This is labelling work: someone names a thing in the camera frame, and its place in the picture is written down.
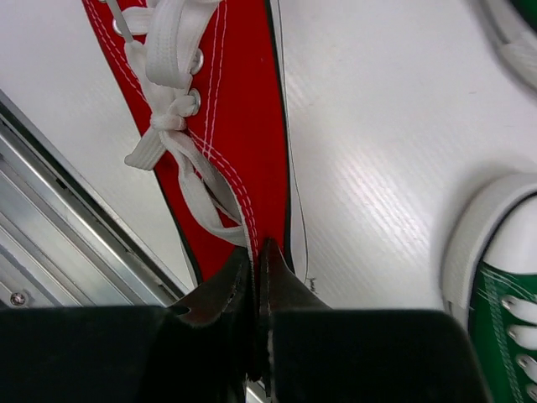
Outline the green sneaker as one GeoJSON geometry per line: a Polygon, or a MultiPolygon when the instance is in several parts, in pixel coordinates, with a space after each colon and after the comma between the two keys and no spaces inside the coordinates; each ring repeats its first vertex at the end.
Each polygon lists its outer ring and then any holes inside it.
{"type": "Polygon", "coordinates": [[[475,6],[499,60],[536,94],[536,0],[481,0],[475,6]]]}
{"type": "Polygon", "coordinates": [[[447,244],[441,292],[495,402],[536,400],[536,175],[499,178],[470,201],[447,244]]]}

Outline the red sneaker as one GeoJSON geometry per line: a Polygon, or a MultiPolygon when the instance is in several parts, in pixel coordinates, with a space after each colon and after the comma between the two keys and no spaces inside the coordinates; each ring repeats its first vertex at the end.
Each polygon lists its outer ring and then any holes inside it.
{"type": "Polygon", "coordinates": [[[85,1],[138,130],[127,166],[156,175],[195,284],[273,239],[307,285],[304,216],[272,1],[85,1]]]}

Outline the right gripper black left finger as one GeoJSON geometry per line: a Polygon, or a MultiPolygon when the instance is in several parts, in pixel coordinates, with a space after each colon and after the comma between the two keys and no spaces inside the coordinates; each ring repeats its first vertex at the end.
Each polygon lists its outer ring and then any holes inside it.
{"type": "Polygon", "coordinates": [[[252,267],[236,247],[209,280],[169,308],[176,317],[182,390],[194,402],[244,402],[253,342],[252,267]]]}

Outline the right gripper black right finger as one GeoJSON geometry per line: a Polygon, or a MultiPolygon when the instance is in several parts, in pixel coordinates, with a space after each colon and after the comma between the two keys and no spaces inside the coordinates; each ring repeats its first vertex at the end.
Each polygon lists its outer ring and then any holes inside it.
{"type": "Polygon", "coordinates": [[[276,240],[259,255],[257,366],[272,402],[304,401],[313,355],[314,320],[329,310],[287,265],[276,240]]]}

